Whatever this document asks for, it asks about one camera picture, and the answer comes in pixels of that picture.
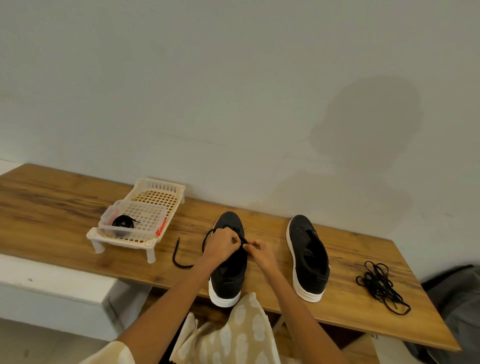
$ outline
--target beige garment with white spots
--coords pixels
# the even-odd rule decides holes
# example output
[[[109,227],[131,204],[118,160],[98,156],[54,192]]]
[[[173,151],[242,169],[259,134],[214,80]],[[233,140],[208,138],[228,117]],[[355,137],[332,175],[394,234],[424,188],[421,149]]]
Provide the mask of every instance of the beige garment with white spots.
[[[272,328],[255,293],[244,296],[232,310],[228,322],[215,330],[198,322],[189,313],[180,331],[170,360],[176,364],[280,364]],[[119,341],[111,342],[82,364],[134,364],[130,350]]]

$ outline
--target black shoe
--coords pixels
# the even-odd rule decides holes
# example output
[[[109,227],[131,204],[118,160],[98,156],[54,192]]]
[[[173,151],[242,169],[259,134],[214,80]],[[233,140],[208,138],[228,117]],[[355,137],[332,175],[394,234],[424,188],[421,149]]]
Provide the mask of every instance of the black shoe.
[[[228,211],[218,218],[213,229],[205,236],[202,251],[205,248],[205,242],[208,236],[216,229],[226,227],[231,228],[238,234],[242,245],[246,243],[240,218],[236,213]],[[208,295],[210,296],[210,300],[219,307],[231,307],[236,304],[240,298],[241,286],[245,279],[246,269],[247,252],[240,247],[239,250],[220,264],[210,275],[210,279],[208,280]]]
[[[297,215],[290,220],[287,243],[293,257],[293,289],[308,302],[320,301],[330,266],[325,247],[305,216]]]

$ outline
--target backpack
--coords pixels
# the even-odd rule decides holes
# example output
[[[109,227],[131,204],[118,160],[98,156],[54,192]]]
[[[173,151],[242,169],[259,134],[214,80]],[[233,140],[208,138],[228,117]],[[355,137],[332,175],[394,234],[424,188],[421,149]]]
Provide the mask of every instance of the backpack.
[[[461,352],[404,342],[410,353],[427,364],[480,363],[480,266],[463,266],[422,284],[452,332]]]

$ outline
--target wooden table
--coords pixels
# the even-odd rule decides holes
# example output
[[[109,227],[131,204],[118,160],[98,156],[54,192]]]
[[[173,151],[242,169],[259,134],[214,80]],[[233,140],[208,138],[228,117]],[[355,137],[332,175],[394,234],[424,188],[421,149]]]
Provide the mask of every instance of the wooden table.
[[[186,273],[172,263],[192,264],[202,254],[202,241],[218,216],[231,210],[240,216],[247,238],[275,244],[285,277],[291,282],[292,258],[286,242],[288,219],[241,208],[186,198],[162,241],[156,261],[148,264],[143,250],[106,245],[96,254],[85,235],[100,215],[122,199],[132,186],[99,178],[25,164],[0,176],[0,253],[44,263],[170,288]],[[315,225],[325,244],[331,274],[323,298],[307,303],[316,320],[359,331],[453,351],[457,342],[435,310],[395,244],[390,240]],[[390,267],[395,289],[412,306],[397,316],[357,286],[366,260]],[[278,301],[259,269],[248,263],[242,294],[256,292],[266,311],[280,312]],[[199,293],[208,296],[207,284]]]

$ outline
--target forearm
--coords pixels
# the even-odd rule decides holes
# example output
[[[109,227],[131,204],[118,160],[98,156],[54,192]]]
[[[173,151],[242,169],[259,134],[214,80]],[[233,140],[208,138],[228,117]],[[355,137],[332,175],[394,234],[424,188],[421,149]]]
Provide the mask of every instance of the forearm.
[[[157,364],[215,265],[203,257],[119,337],[136,364]]]
[[[276,271],[268,277],[288,331],[304,364],[348,364],[340,349],[315,321],[307,306]]]

